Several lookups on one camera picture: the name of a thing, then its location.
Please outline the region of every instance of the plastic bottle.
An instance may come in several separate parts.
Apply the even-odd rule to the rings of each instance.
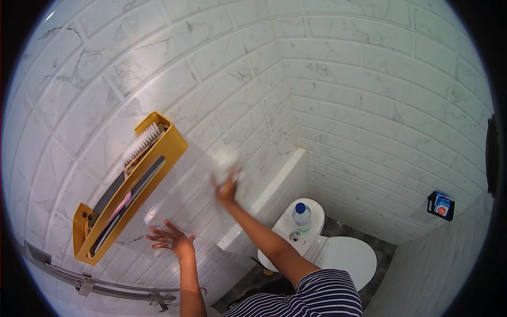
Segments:
[[[299,231],[306,232],[310,230],[310,227],[312,226],[312,217],[310,208],[307,205],[302,202],[298,202],[292,211],[292,218],[298,226]]]

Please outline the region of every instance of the striped shirt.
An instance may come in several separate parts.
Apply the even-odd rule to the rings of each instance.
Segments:
[[[346,271],[321,269],[302,278],[296,294],[255,294],[222,317],[363,317],[361,300]]]

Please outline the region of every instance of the toilet lid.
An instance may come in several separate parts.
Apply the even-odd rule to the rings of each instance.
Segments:
[[[347,271],[357,291],[365,287],[377,269],[373,249],[366,242],[351,237],[330,237],[326,245],[317,266]]]

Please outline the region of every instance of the bathroom floor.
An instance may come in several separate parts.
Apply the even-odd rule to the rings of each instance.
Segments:
[[[358,230],[352,229],[344,224],[341,224],[331,218],[326,217],[324,228],[321,235],[327,237],[336,236],[349,236],[354,237],[368,243],[369,246],[375,251],[377,256],[377,270],[373,275],[372,280],[359,291],[359,297],[363,305],[363,310],[366,309],[373,296],[377,292],[380,283],[384,279],[384,275],[391,264],[392,256],[396,251],[396,246],[380,239],[374,238]],[[221,299],[219,299],[213,307],[220,313],[226,311],[227,306],[233,301],[238,300],[250,289],[256,289],[262,285],[281,278],[280,273],[273,273],[272,275],[265,275],[264,268],[260,264],[256,264],[244,278],[242,278],[230,291],[228,291]]]

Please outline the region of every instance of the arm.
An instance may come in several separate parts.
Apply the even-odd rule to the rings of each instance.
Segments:
[[[218,200],[245,230],[254,244],[295,288],[301,278],[320,268],[303,258],[286,240],[250,216],[236,202],[234,199],[236,183],[232,181],[233,177],[232,173],[221,186],[217,186],[213,179]]]
[[[161,242],[153,245],[152,248],[171,249],[179,258],[181,285],[179,315],[181,317],[206,317],[206,308],[197,280],[197,264],[193,245],[195,235],[191,234],[187,238],[184,233],[171,225],[168,220],[164,220],[164,224],[169,228],[170,232],[150,227],[150,231],[157,234],[157,236],[147,235],[146,238]]]

